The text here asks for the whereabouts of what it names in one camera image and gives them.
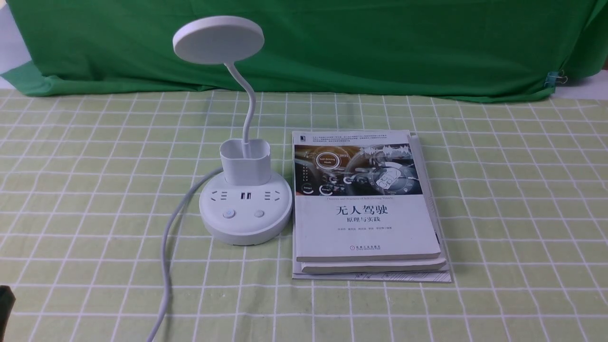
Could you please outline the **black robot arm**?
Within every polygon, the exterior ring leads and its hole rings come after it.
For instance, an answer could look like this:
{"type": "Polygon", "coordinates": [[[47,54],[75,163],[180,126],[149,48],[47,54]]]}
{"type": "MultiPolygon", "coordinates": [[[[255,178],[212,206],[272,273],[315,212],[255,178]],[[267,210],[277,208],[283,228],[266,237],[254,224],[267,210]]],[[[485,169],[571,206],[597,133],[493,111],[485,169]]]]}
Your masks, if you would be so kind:
{"type": "Polygon", "coordinates": [[[15,301],[16,297],[11,287],[7,285],[0,286],[0,317],[3,320],[7,320],[10,316],[15,301]]]}

